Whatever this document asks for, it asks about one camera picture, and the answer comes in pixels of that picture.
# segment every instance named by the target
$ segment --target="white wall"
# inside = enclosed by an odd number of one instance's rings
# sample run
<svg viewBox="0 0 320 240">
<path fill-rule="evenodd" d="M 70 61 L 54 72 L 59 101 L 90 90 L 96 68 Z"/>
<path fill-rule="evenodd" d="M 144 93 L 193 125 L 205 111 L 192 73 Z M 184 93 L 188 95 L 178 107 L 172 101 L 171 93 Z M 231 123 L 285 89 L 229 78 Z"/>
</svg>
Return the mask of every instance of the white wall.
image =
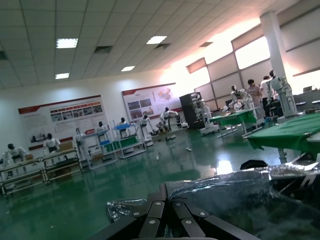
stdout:
<svg viewBox="0 0 320 240">
<path fill-rule="evenodd" d="M 108 121 L 127 117 L 122 91 L 177 83 L 179 96 L 193 92 L 186 69 L 166 69 L 117 76 L 62 80 L 51 84 L 0 90 L 0 153 L 7 145 L 27 148 L 19 108 L 101 95 Z"/>
</svg>

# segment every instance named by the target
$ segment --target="shirt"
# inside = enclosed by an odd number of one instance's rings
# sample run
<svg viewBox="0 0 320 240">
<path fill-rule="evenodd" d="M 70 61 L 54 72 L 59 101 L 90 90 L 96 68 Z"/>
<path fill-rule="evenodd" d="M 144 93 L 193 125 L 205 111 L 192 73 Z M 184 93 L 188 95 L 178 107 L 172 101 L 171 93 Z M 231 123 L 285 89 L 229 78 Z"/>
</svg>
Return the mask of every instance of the shirt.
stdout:
<svg viewBox="0 0 320 240">
<path fill-rule="evenodd" d="M 267 98 L 269 96 L 268 94 L 268 85 L 267 85 L 267 82 L 269 82 L 270 79 L 267 79 L 267 80 L 263 80 L 261 82 L 261 85 L 260 85 L 260 89 L 261 89 L 261 92 L 262 92 L 262 98 Z"/>
</svg>

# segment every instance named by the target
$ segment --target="white pillar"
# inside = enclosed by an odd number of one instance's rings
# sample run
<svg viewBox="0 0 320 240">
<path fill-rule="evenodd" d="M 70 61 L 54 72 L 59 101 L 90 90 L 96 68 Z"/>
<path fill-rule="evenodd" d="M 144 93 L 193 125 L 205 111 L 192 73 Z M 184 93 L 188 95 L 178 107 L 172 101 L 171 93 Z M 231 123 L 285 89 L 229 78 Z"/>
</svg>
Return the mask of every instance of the white pillar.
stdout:
<svg viewBox="0 0 320 240">
<path fill-rule="evenodd" d="M 260 21 L 268 42 L 272 68 L 278 77 L 286 77 L 290 84 L 293 77 L 277 15 L 274 11 L 269 11 L 260 17 Z"/>
</svg>

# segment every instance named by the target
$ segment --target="display board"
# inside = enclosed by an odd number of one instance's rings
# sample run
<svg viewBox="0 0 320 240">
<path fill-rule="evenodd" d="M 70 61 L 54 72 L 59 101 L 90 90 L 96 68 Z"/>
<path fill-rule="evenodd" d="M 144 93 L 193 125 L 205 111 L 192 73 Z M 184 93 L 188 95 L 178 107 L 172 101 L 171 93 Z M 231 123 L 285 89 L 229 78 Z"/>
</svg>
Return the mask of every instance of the display board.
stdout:
<svg viewBox="0 0 320 240">
<path fill-rule="evenodd" d="M 48 133 L 61 142 L 72 139 L 76 128 L 94 133 L 101 121 L 108 125 L 100 95 L 19 108 L 29 150 L 41 148 Z"/>
<path fill-rule="evenodd" d="M 176 87 L 175 83 L 171 83 L 123 91 L 123 101 L 130 121 L 139 120 L 144 115 L 156 118 L 166 107 L 181 111 Z"/>
</svg>

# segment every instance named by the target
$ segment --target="green floor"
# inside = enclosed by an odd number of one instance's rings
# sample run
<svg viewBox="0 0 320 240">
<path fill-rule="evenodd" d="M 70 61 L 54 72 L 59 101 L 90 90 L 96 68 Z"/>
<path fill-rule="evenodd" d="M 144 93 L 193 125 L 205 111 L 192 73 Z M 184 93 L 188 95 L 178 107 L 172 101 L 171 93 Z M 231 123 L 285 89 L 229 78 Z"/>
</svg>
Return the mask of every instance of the green floor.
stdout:
<svg viewBox="0 0 320 240">
<path fill-rule="evenodd" d="M 216 174 L 220 161 L 238 170 L 249 159 L 279 164 L 274 148 L 253 150 L 241 131 L 217 139 L 189 132 L 190 147 L 177 137 L 175 143 L 158 142 L 138 156 L 84 174 L 0 196 L 0 239 L 85 240 L 108 225 L 106 201 L 145 198 L 159 183 L 195 180 Z"/>
</svg>

